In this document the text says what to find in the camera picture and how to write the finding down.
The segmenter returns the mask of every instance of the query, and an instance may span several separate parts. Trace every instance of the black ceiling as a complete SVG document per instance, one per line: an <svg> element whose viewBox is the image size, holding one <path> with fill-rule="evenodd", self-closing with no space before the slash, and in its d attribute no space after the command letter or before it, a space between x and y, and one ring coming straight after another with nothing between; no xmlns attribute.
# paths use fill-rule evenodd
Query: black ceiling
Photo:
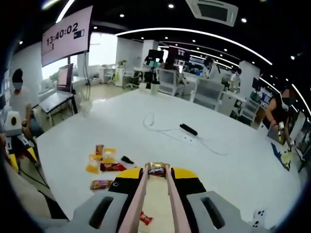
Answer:
<svg viewBox="0 0 311 233"><path fill-rule="evenodd" d="M43 31L47 30L56 21L60 11L67 1L56 3L47 11L32 18L28 22L22 37L23 45L17 49L40 41ZM292 1L277 0L224 0L239 8L238 18L234 27L224 24L196 19L191 13L185 0L76 0L69 8L65 16L81 10L90 5L94 5L92 20L98 27L95 31L119 33L124 30L101 26L98 22L109 22L122 25L129 30L153 28L153 27L174 27L198 30L213 33L226 37L250 49L256 51L267 58L273 65L267 64L251 52L229 43L224 40L197 33L177 32L177 31L153 31L131 33L123 35L129 39L154 39L179 43L189 43L191 45L181 45L180 47L196 50L219 56L220 52L227 49L226 53L238 57L240 60L254 61L264 73L265 79L270 83L275 83L276 88L281 90L285 79L294 83L307 101L311 97L311 79L309 78L307 67L310 64L308 57L308 44L310 38L304 19L308 13L307 9L301 9L299 4L295 5ZM168 4L173 3L173 9L168 8ZM245 17L247 23L242 23L241 18ZM290 56L300 54L294 61ZM239 63L235 58L223 53L223 58Z"/></svg>

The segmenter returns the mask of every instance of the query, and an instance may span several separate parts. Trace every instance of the wall-mounted screen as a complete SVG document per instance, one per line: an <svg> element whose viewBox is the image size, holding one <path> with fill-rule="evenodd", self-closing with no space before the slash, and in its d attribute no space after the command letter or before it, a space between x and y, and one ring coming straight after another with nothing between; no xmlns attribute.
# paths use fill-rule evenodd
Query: wall-mounted screen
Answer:
<svg viewBox="0 0 311 233"><path fill-rule="evenodd" d="M42 36L42 67L89 49L89 26L93 6L56 23Z"/></svg>

